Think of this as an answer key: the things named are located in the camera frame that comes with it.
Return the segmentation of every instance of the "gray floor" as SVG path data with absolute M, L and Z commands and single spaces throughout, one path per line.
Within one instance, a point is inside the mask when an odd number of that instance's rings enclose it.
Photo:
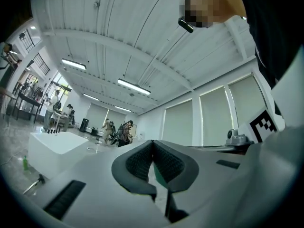
M 29 134 L 41 132 L 41 127 L 42 123 L 33 124 L 32 121 L 23 119 L 16 121 L 12 117 L 9 119 L 9 126 L 7 126 L 7 122 L 3 121 L 2 116 L 0 118 L 0 171 L 7 184 L 20 193 L 38 179 L 39 173 L 34 168 L 29 166 L 27 171 L 23 170 L 23 157 L 28 154 Z M 88 133 L 82 133 L 77 128 L 69 128 L 68 131 L 90 141 L 88 155 L 116 148 L 116 146 L 96 144 L 95 137 Z M 149 171 L 149 183 L 156 186 L 158 195 L 155 204 L 162 213 L 165 213 L 167 190 L 156 181 L 153 166 Z M 35 195 L 35 191 L 40 185 L 39 183 L 26 195 L 29 197 Z

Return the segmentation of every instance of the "green bottle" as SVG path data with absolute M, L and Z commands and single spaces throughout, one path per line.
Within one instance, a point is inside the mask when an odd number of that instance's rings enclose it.
M 28 160 L 27 160 L 27 156 L 25 155 L 23 158 L 23 170 L 27 171 L 29 169 L 28 167 Z

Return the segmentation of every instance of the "white wall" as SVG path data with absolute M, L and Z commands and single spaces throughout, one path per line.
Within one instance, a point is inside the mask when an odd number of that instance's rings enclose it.
M 68 94 L 68 99 L 63 107 L 65 110 L 67 105 L 71 104 L 73 106 L 73 110 L 75 111 L 75 124 L 81 125 L 82 119 L 86 117 L 87 110 L 91 104 L 85 97 L 79 96 L 75 90 L 72 90 Z
M 192 133 L 192 145 L 198 146 L 202 145 L 202 117 L 201 117 L 201 106 L 199 96 L 205 94 L 209 91 L 212 91 L 220 86 L 227 85 L 239 78 L 242 78 L 246 75 L 253 73 L 254 77 L 259 84 L 264 98 L 266 100 L 266 104 L 270 113 L 274 116 L 274 121 L 278 126 L 279 130 L 282 130 L 285 127 L 284 120 L 282 117 L 277 116 L 274 114 L 274 101 L 270 94 L 271 89 L 261 75 L 258 70 L 257 61 L 256 59 L 238 67 L 237 69 L 218 77 L 215 80 L 212 80 L 209 83 L 204 84 L 203 86 L 195 89 L 195 93 L 187 93 L 174 99 L 164 105 L 159 106 L 156 109 L 153 109 L 147 113 L 144 113 L 138 117 L 138 124 L 137 124 L 137 134 L 143 133 L 144 139 L 162 139 L 162 131 L 163 131 L 163 123 L 164 123 L 164 112 L 165 109 L 186 100 L 192 99 L 192 106 L 193 106 L 193 133 Z

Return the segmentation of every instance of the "roller shade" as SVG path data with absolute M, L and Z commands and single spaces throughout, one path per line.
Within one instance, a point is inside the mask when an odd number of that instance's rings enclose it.
M 264 98 L 253 76 L 230 84 L 229 89 L 236 107 L 239 126 L 265 107 Z
M 94 127 L 96 129 L 98 128 L 99 130 L 101 130 L 101 127 L 105 122 L 105 116 L 107 112 L 108 109 L 91 103 L 86 114 L 86 119 L 89 120 L 88 127 Z
M 203 116 L 203 145 L 224 145 L 232 128 L 230 108 L 224 87 L 200 97 Z
M 166 109 L 162 139 L 192 145 L 192 100 Z
M 116 130 L 118 130 L 120 124 L 124 123 L 125 114 L 109 110 L 108 116 L 106 118 L 109 118 L 110 121 L 113 121 Z

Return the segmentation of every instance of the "cable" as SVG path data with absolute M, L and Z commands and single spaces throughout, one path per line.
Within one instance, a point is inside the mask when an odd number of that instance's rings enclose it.
M 5 165 L 5 164 L 9 163 L 10 160 L 11 160 L 14 156 L 16 156 L 16 155 L 19 154 L 20 152 L 24 151 L 25 149 L 26 149 L 26 148 L 23 148 L 22 150 L 20 150 L 20 151 L 17 152 L 16 154 L 12 155 L 12 156 L 9 158 L 9 160 L 8 160 L 7 162 L 2 163 L 2 164 L 0 165 L 0 167 L 1 167 L 2 165 Z

